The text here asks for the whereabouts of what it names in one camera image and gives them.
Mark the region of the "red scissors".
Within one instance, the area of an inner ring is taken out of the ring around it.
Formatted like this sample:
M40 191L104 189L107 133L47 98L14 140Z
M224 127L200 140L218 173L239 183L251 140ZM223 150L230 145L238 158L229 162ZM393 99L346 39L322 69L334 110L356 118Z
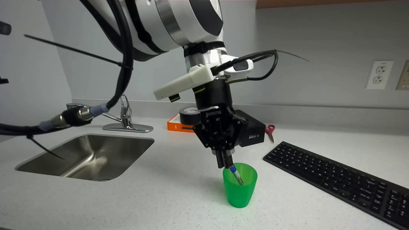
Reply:
M265 133L268 135L270 141L274 143L273 131L275 130L275 125L269 124L266 126Z

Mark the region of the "roll of black tape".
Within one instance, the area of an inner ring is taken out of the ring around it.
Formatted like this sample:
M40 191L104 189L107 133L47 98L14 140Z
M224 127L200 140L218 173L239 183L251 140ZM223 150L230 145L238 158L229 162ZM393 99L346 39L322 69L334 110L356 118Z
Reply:
M200 111L196 107L184 107L179 110L180 122L194 126L200 123Z

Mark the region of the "green plastic cup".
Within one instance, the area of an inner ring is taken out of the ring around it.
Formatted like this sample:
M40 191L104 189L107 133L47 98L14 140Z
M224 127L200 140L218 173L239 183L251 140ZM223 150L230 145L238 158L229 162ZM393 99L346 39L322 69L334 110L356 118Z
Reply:
M245 208L251 201L254 193L258 174L254 167L245 163L234 163L240 173L244 186L238 185L230 169L222 172L225 193L228 202L235 208Z

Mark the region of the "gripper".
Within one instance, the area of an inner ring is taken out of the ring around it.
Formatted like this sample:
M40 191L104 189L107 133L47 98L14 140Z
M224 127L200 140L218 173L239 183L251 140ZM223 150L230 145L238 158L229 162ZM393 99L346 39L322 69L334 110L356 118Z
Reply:
M233 166L234 148L241 143L249 121L235 115L230 86L226 80L212 80L193 88L193 93L200 111L200 123L193 126L193 131L201 143L212 150L218 168L229 169ZM219 129L212 127L217 118L222 126L229 126L224 146Z

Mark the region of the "orange box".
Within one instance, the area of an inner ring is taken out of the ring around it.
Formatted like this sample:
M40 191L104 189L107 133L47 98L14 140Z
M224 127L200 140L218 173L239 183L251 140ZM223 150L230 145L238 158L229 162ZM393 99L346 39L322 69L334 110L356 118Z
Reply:
M193 126L184 125L180 122L179 113L167 122L167 129L168 131L194 133Z

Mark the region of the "blue pen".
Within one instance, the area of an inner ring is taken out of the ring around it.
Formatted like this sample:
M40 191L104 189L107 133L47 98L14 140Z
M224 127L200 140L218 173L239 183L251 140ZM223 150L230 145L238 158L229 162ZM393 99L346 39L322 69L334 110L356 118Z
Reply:
M238 185L244 186L244 181L234 164L230 167L230 171L233 174L236 181L238 182Z

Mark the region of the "steel sink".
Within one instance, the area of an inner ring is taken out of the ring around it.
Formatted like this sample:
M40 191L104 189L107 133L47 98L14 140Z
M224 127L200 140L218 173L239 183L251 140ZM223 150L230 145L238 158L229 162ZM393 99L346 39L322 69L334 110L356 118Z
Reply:
M121 176L154 143L134 136L84 134L16 166L17 171L90 181Z

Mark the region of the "black keyboard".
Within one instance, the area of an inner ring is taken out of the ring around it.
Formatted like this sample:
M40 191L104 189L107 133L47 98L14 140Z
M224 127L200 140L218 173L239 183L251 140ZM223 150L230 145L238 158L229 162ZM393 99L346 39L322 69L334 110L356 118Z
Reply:
M281 142L263 160L399 230L409 230L409 189Z

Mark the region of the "black box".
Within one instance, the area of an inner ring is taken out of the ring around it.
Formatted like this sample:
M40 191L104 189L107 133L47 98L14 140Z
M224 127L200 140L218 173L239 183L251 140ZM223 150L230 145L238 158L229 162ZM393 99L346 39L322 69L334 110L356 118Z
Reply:
M244 135L241 138L240 146L247 147L263 143L266 125L242 110L235 110L235 113L248 122Z

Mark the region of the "chrome tap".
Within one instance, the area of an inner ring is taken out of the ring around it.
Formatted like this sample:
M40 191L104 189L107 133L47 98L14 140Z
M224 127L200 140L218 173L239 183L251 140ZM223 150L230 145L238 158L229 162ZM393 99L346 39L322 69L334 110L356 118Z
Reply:
M87 108L86 112L92 115L102 115L116 121L116 123L104 125L103 130L135 133L149 133L153 131L152 126L133 123L132 109L129 104L129 100L125 94L121 95L120 102L121 102L120 117L116 117L114 115L109 114L105 104L101 104L98 106L88 106L86 104L80 103L67 103L66 107L67 109L72 109L74 107Z

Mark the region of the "beige switch plate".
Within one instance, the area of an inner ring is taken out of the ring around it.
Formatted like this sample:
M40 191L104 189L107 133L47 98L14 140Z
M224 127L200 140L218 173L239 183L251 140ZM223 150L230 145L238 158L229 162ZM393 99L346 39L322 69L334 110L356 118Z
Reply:
M405 61L396 90L409 90L409 60Z

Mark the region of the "white wall socket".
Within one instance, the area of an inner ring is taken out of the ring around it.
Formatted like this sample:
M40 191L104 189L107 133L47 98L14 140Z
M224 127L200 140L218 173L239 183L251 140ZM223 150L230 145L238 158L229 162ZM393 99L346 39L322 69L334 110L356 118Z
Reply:
M393 63L394 61L392 60L374 61L365 89L384 90L390 77Z

